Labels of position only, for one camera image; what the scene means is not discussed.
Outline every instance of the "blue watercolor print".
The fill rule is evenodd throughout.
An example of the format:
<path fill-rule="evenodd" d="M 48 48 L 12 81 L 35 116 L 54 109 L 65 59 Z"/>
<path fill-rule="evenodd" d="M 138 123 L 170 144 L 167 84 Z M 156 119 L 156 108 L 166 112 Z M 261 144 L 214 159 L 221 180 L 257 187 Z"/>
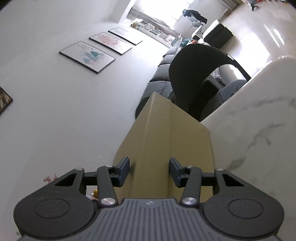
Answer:
<path fill-rule="evenodd" d="M 104 54 L 103 53 L 98 53 L 98 52 L 95 52 L 95 51 L 90 51 L 89 52 L 85 52 L 85 55 L 88 57 L 88 58 L 83 58 L 83 61 L 87 64 L 90 64 L 91 63 L 91 60 L 93 62 L 97 62 L 100 58 L 103 58 Z"/>
<path fill-rule="evenodd" d="M 83 61 L 87 64 L 90 64 L 91 63 L 91 60 L 89 58 L 83 58 Z"/>

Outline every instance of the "dark painting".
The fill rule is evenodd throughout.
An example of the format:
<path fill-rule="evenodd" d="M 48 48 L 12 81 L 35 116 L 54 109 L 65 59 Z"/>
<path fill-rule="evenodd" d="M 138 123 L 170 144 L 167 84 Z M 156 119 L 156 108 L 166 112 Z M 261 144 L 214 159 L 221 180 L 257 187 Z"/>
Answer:
<path fill-rule="evenodd" d="M 0 87 L 0 114 L 12 101 L 12 98 Z"/>

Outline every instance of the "chair backrest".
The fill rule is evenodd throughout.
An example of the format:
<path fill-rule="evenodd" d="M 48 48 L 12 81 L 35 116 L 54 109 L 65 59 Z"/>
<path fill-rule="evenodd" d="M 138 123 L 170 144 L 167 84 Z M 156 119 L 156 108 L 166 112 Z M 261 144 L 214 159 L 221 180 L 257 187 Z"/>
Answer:
<path fill-rule="evenodd" d="M 251 79 L 238 62 L 220 49 L 203 44 L 190 44 L 181 49 L 169 68 L 175 104 L 188 113 L 202 82 L 225 64 L 235 66 L 247 81 Z"/>

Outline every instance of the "beige box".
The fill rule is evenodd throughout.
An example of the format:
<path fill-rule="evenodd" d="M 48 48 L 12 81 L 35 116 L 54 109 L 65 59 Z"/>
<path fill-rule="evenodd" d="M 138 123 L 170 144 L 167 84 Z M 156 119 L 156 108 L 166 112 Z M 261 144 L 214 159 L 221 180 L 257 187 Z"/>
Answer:
<path fill-rule="evenodd" d="M 213 172 L 209 133 L 205 126 L 174 105 L 169 99 L 153 93 L 134 122 L 115 158 L 116 165 L 128 156 L 131 170 L 121 188 L 122 198 L 180 199 L 184 188 L 177 188 L 169 174 L 169 159 L 176 157 L 183 165 Z M 212 196 L 211 187 L 202 187 L 200 201 Z"/>

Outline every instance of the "red coral decoration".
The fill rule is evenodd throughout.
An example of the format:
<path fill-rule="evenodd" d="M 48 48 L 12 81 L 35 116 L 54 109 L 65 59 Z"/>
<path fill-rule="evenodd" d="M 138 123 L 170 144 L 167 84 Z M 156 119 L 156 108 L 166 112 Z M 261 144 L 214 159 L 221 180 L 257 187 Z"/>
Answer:
<path fill-rule="evenodd" d="M 52 179 L 49 176 L 47 176 L 45 179 L 43 179 L 43 181 L 47 183 L 51 183 Z"/>
<path fill-rule="evenodd" d="M 53 180 L 56 180 L 58 177 L 56 174 L 54 174 Z M 50 176 L 47 176 L 46 178 L 43 179 L 44 182 L 47 182 L 47 184 L 52 182 L 52 179 L 50 178 Z"/>

